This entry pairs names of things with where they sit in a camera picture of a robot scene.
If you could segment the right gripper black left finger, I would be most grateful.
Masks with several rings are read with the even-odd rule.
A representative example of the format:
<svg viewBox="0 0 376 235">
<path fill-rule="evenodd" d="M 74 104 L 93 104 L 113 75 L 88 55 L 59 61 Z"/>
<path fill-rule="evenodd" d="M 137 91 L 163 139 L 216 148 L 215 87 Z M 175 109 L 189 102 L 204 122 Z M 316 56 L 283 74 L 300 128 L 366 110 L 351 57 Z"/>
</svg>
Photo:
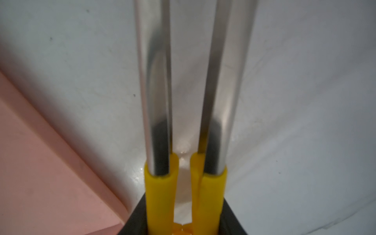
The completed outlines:
<svg viewBox="0 0 376 235">
<path fill-rule="evenodd" d="M 146 194 L 138 202 L 118 235 L 147 235 Z"/>
</svg>

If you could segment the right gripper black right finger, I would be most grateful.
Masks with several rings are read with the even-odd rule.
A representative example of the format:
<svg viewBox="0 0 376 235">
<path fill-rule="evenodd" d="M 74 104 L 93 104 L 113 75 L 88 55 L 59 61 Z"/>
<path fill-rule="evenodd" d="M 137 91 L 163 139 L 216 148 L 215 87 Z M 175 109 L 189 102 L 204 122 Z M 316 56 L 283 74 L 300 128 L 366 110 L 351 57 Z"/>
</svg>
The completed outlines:
<svg viewBox="0 0 376 235">
<path fill-rule="evenodd" d="M 220 215 L 219 235 L 247 235 L 246 231 L 233 213 L 226 199 L 223 202 L 223 208 Z"/>
</svg>

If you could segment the yellow steel bread tongs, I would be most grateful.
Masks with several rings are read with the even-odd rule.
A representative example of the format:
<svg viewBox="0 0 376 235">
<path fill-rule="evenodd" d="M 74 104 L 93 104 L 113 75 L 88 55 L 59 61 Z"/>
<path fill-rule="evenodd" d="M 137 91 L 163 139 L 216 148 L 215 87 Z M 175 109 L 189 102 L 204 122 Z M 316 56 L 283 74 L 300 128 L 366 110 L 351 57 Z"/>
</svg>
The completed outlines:
<svg viewBox="0 0 376 235">
<path fill-rule="evenodd" d="M 134 1 L 148 235 L 218 235 L 256 1 Z"/>
</svg>

